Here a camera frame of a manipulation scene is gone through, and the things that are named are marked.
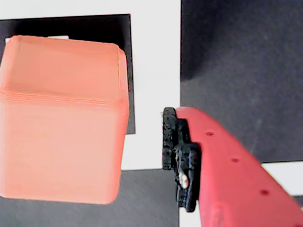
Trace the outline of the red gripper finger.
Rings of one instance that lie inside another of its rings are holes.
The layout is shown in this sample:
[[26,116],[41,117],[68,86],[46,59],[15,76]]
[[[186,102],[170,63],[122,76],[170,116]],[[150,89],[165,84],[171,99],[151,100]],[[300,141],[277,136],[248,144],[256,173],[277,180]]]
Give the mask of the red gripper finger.
[[299,203],[221,124],[194,107],[162,114],[162,169],[173,171],[176,205],[204,227],[300,227]]

